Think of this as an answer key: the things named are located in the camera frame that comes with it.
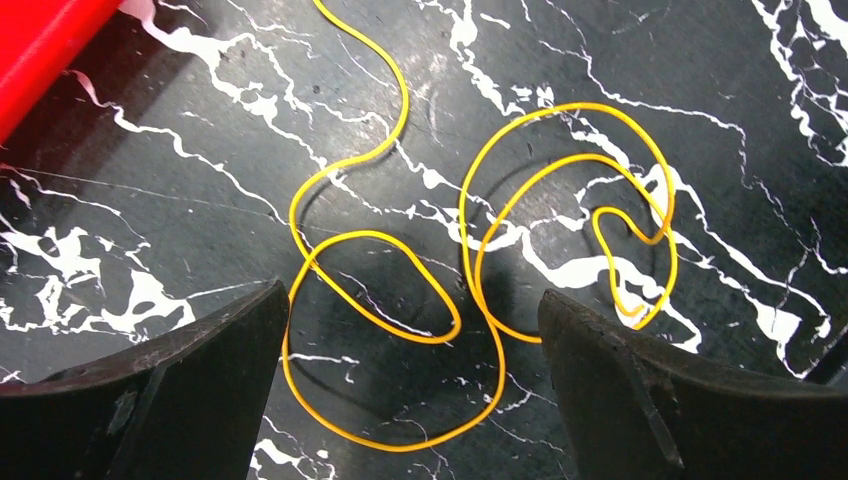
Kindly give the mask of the red plastic bin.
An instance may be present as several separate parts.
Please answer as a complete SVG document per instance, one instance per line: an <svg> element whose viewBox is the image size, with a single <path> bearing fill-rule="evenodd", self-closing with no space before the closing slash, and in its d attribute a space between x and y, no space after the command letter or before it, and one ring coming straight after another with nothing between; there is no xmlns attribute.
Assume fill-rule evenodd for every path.
<svg viewBox="0 0 848 480"><path fill-rule="evenodd" d="M1 3L1 139L6 140L119 0Z"/></svg>

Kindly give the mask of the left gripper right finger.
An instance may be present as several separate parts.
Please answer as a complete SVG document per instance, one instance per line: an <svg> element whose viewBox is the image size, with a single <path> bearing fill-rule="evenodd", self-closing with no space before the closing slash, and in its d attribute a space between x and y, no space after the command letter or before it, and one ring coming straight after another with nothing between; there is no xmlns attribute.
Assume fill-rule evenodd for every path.
<svg viewBox="0 0 848 480"><path fill-rule="evenodd" d="M582 479L843 479L847 395L722 364L547 290L538 330Z"/></svg>

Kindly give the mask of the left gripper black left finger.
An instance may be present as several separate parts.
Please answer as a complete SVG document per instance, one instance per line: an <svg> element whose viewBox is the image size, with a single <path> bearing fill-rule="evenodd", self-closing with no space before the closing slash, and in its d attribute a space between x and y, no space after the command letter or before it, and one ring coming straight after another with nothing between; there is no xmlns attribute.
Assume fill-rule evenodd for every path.
<svg viewBox="0 0 848 480"><path fill-rule="evenodd" d="M1 387L5 479L243 479L278 365L280 281L186 326Z"/></svg>

